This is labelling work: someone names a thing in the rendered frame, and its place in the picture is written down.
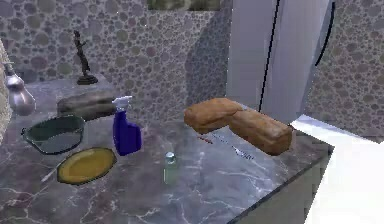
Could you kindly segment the dark green pan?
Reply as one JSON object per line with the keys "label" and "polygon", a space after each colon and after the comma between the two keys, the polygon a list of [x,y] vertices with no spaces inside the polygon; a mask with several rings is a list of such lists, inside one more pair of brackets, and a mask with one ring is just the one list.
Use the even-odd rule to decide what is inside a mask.
{"label": "dark green pan", "polygon": [[75,115],[41,121],[21,130],[23,139],[45,155],[58,155],[76,148],[83,140],[86,122]]}

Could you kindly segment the grey fridge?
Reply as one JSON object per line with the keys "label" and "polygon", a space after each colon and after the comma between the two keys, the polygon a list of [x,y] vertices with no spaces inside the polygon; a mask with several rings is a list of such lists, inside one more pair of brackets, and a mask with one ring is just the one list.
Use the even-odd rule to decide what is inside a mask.
{"label": "grey fridge", "polygon": [[233,0],[226,96],[283,123],[304,113],[329,0]]}

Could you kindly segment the dark figurine statue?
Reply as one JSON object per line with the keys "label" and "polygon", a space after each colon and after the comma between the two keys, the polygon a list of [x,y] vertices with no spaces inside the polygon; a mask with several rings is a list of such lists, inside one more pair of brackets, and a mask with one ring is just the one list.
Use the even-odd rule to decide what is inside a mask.
{"label": "dark figurine statue", "polygon": [[81,35],[77,30],[74,30],[73,33],[74,33],[74,44],[77,49],[77,56],[80,59],[81,70],[82,70],[82,76],[78,78],[77,84],[78,85],[95,84],[98,82],[98,79],[95,76],[88,74],[88,71],[90,70],[90,66],[83,51],[83,46],[86,44],[86,41],[84,42],[81,41]]}

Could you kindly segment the yellow plate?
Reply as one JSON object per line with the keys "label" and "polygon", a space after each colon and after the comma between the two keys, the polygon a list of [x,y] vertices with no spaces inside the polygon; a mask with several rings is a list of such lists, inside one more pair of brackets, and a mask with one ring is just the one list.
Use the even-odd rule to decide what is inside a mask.
{"label": "yellow plate", "polygon": [[109,148],[92,147],[68,156],[57,168],[57,181],[82,185],[106,175],[117,162]]}

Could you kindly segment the red handled knife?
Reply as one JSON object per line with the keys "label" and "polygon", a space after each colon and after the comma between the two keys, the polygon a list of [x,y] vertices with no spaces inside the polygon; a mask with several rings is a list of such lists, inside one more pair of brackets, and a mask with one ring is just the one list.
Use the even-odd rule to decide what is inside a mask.
{"label": "red handled knife", "polygon": [[243,157],[243,158],[248,159],[248,160],[254,159],[254,157],[252,155],[240,150],[239,148],[237,148],[234,145],[232,145],[231,143],[229,143],[224,137],[217,135],[213,132],[208,133],[206,135],[199,134],[199,135],[197,135],[197,138],[199,138],[199,139],[201,139],[201,140],[203,140],[209,144],[213,144],[213,141],[209,138],[210,136],[215,138],[216,140],[228,145],[229,147],[231,147],[238,156]]}

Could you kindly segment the small clear glass bottle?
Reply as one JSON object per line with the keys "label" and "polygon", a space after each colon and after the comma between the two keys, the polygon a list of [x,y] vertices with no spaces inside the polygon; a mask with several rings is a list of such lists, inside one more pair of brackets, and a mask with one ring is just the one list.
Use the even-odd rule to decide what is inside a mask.
{"label": "small clear glass bottle", "polygon": [[173,152],[167,152],[165,154],[163,177],[166,184],[172,184],[176,181],[177,161]]}

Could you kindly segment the silver fork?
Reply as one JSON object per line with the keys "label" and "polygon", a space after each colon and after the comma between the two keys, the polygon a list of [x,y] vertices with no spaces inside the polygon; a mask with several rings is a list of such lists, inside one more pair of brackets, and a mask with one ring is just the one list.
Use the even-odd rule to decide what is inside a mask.
{"label": "silver fork", "polygon": [[46,182],[52,175],[55,171],[57,171],[57,168],[62,164],[63,161],[61,161],[60,163],[58,163],[47,175],[45,175],[42,179],[41,179],[41,183],[44,183]]}

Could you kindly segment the marble kitchen counter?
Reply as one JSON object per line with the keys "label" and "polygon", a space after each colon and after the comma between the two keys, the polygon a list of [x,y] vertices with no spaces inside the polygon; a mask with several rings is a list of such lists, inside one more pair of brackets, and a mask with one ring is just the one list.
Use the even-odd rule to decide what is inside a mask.
{"label": "marble kitchen counter", "polygon": [[[0,224],[241,224],[259,220],[272,197],[289,192],[327,159],[331,146],[295,132],[290,150],[269,156],[223,128],[215,134],[252,155],[238,156],[228,145],[199,138],[182,122],[144,128],[142,149],[118,158],[102,178],[75,186],[57,181],[63,160],[43,155],[21,136],[21,130],[51,118],[57,102],[88,92],[72,80],[30,83],[36,112],[11,119],[0,145]],[[177,177],[164,182],[165,154],[173,152]]]}

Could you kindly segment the brown bread loaf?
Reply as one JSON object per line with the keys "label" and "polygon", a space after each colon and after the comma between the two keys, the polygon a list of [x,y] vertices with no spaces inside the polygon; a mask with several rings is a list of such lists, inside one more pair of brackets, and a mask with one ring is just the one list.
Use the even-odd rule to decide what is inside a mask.
{"label": "brown bread loaf", "polygon": [[229,129],[268,155],[287,151],[293,128],[263,113],[245,109],[228,98],[213,98],[184,110],[184,123],[199,134],[228,126]]}

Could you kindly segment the framed wall picture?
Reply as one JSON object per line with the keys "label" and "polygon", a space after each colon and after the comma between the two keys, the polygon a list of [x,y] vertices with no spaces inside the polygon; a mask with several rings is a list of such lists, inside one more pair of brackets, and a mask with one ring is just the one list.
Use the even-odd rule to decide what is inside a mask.
{"label": "framed wall picture", "polygon": [[147,0],[149,10],[218,11],[220,0]]}

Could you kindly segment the blue spray bottle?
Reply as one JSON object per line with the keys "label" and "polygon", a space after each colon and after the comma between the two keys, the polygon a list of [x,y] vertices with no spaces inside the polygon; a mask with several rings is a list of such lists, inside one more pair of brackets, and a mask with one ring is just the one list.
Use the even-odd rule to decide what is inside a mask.
{"label": "blue spray bottle", "polygon": [[139,151],[142,147],[140,127],[127,120],[127,109],[132,96],[115,98],[112,104],[116,107],[113,122],[113,140],[115,149],[120,156]]}

